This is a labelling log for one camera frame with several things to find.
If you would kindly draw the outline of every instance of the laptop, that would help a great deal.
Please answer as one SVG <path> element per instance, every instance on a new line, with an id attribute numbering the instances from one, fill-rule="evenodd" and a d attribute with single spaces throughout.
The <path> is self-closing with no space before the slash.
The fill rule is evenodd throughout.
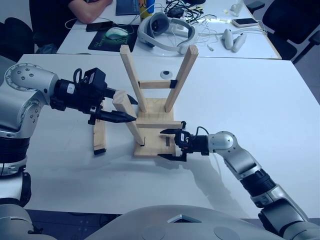
<path id="1" fill-rule="evenodd" d="M 139 0 L 117 0 L 115 15 L 138 15 L 139 11 Z"/>

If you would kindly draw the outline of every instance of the wooden stick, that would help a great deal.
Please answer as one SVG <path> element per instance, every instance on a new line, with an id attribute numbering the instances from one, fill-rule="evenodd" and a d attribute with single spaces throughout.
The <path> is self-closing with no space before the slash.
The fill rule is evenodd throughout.
<path id="1" fill-rule="evenodd" d="M 181 121 L 143 121 L 137 120 L 136 126 L 140 129 L 182 129 Z"/>
<path id="2" fill-rule="evenodd" d="M 106 109 L 105 101 L 102 102 L 102 109 Z M 95 120 L 93 126 L 93 154 L 98 155 L 106 152 L 106 126 L 105 121 Z"/>
<path id="3" fill-rule="evenodd" d="M 170 89 L 170 80 L 139 81 L 140 89 Z"/>
<path id="4" fill-rule="evenodd" d="M 125 91 L 117 90 L 113 95 L 112 103 L 118 111 L 127 113 L 137 118 L 134 108 L 132 107 L 129 101 L 129 98 L 127 96 L 127 93 Z M 126 125 L 129 128 L 130 132 L 132 133 L 135 141 L 140 145 L 144 145 L 145 136 L 141 135 L 140 130 L 137 128 L 136 121 L 127 122 Z"/>
<path id="5" fill-rule="evenodd" d="M 177 100 L 177 97 L 188 77 L 188 74 L 190 73 L 190 70 L 197 59 L 197 56 L 198 56 L 197 47 L 195 45 L 190 45 L 184 56 L 179 72 L 176 76 L 176 80 L 178 82 L 175 88 L 171 89 L 169 96 L 166 99 L 165 107 L 164 107 L 166 113 L 170 112 L 171 109 L 173 108 L 175 101 Z"/>
<path id="6" fill-rule="evenodd" d="M 138 81 L 138 74 L 136 72 L 136 68 L 134 65 L 134 61 L 132 59 L 130 49 L 128 45 L 121 45 L 120 47 L 120 55 L 124 64 L 124 67 L 126 69 L 126 72 L 129 76 L 132 88 L 134 90 L 134 93 L 136 95 L 136 98 L 138 99 L 139 102 L 139 108 L 141 112 L 146 112 L 147 111 L 147 104 L 146 104 L 146 99 L 139 87 Z"/>

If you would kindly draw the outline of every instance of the person's arm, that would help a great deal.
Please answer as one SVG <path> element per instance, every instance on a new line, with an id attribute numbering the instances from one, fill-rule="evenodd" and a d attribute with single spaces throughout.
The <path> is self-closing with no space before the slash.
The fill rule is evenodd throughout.
<path id="1" fill-rule="evenodd" d="M 68 7 L 83 24 L 92 23 L 113 0 L 98 0 L 86 3 L 84 0 L 72 0 Z"/>

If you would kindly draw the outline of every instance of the smartphone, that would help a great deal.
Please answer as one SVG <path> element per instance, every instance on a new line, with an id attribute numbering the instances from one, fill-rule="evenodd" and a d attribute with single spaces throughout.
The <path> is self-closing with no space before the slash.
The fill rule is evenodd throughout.
<path id="1" fill-rule="evenodd" d="M 240 18 L 240 19 L 233 19 L 232 24 L 242 28 L 242 27 L 250 27 L 258 25 L 258 22 L 253 18 Z"/>
<path id="2" fill-rule="evenodd" d="M 113 21 L 102 21 L 102 22 L 96 22 L 96 23 L 89 23 L 86 25 L 86 31 L 87 32 L 97 32 L 109 29 L 113 26 Z"/>

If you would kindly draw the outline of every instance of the vr headset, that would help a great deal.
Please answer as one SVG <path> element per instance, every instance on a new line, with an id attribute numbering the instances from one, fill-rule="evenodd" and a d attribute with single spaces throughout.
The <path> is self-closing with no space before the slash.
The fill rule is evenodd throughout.
<path id="1" fill-rule="evenodd" d="M 177 46 L 169 46 L 155 40 L 156 36 L 163 34 L 173 34 L 172 31 L 175 29 L 175 25 L 182 25 L 188 29 L 188 33 L 185 35 L 176 34 L 179 36 L 187 37 L 187 40 L 180 42 Z M 177 18 L 169 18 L 163 12 L 157 12 L 152 16 L 146 17 L 138 28 L 139 40 L 153 48 L 157 46 L 167 51 L 178 52 L 185 54 L 190 45 L 197 41 L 198 33 L 194 26 L 189 25 L 185 21 Z"/>

